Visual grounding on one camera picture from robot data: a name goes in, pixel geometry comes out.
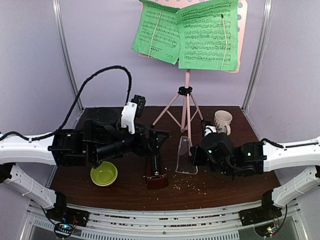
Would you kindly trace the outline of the brown wooden metronome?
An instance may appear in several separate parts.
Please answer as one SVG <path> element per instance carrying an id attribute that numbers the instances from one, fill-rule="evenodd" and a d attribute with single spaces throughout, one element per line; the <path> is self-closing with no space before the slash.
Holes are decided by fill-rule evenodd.
<path id="1" fill-rule="evenodd" d="M 159 190 L 169 186 L 167 168 L 159 154 L 146 157 L 144 179 L 148 190 Z"/>

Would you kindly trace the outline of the clear plastic metronome cover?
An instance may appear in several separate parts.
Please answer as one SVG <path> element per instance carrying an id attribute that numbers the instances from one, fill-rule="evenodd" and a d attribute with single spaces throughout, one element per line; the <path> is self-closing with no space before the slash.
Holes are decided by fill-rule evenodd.
<path id="1" fill-rule="evenodd" d="M 189 138 L 187 136 L 182 136 L 177 151 L 176 173 L 186 175 L 196 175 L 198 173 L 198 167 L 191 164 L 190 156 Z"/>

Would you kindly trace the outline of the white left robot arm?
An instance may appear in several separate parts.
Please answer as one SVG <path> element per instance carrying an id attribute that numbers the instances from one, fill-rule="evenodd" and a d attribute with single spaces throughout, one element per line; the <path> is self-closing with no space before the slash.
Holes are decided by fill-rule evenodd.
<path id="1" fill-rule="evenodd" d="M 66 196 L 46 188 L 26 176 L 19 163 L 40 163 L 58 167 L 98 168 L 103 162 L 132 152 L 160 162 L 160 149 L 169 137 L 163 130 L 135 123 L 142 112 L 136 104 L 125 106 L 118 115 L 114 110 L 98 107 L 90 110 L 79 130 L 59 129 L 38 136 L 18 132 L 0 136 L 0 181 L 13 185 L 24 196 L 52 211 L 61 222 L 72 218 Z"/>

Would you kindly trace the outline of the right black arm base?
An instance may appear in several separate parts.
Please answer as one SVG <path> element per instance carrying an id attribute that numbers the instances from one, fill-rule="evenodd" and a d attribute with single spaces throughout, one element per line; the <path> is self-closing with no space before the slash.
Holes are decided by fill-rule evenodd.
<path id="1" fill-rule="evenodd" d="M 274 205 L 272 193 L 271 189 L 262 195 L 260 206 L 239 211 L 242 226 L 258 224 L 282 216 L 282 208 Z"/>

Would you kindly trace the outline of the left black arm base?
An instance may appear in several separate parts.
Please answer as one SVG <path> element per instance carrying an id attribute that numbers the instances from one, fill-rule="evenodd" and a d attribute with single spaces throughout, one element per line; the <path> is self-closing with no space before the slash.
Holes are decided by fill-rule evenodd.
<path id="1" fill-rule="evenodd" d="M 53 203 L 53 208 L 46 210 L 46 216 L 50 220 L 57 222 L 86 227 L 90 215 L 89 212 L 67 207 L 67 197 L 59 191 L 55 191 L 54 193 L 56 198 Z"/>

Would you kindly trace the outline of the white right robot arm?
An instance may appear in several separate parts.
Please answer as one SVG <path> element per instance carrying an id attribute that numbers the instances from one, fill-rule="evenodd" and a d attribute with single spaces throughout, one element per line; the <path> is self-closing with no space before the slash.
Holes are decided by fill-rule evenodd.
<path id="1" fill-rule="evenodd" d="M 286 184 L 267 192 L 256 210 L 259 220 L 268 220 L 276 208 L 320 184 L 320 139 L 276 143 L 267 138 L 235 146 L 225 133 L 207 133 L 190 149 L 193 166 L 209 166 L 212 171 L 232 177 L 249 177 L 278 169 L 306 168 Z"/>

